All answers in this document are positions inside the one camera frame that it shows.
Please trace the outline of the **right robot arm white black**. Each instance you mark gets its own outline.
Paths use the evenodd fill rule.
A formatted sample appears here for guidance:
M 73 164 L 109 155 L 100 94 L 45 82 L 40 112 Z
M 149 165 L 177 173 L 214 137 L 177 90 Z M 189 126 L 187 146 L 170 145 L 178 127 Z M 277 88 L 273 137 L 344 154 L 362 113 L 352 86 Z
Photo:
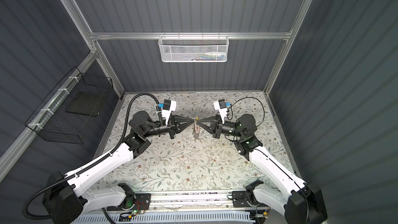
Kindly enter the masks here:
M 321 189 L 308 184 L 286 169 L 275 159 L 256 137 L 256 120 L 244 114 L 235 122 L 220 115 L 198 120 L 197 124 L 218 139 L 232 136 L 238 153 L 259 168 L 277 186 L 273 190 L 260 180 L 246 186 L 251 205 L 265 204 L 285 217 L 288 224 L 322 224 L 327 220 Z

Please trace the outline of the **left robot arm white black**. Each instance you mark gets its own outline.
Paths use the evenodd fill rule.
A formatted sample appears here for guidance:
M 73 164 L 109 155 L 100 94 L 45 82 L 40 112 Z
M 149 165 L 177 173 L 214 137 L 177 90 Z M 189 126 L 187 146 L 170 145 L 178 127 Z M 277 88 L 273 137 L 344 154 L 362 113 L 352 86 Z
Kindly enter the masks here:
M 119 147 L 114 147 L 90 163 L 68 172 L 49 177 L 48 184 L 58 183 L 44 193 L 42 204 L 55 224 L 70 224 L 81 214 L 107 207 L 125 211 L 138 208 L 134 191 L 126 184 L 91 190 L 91 186 L 102 177 L 125 163 L 132 161 L 151 145 L 151 136 L 169 134 L 171 139 L 195 121 L 178 115 L 153 121 L 147 112 L 135 113 L 129 121 L 131 131 Z

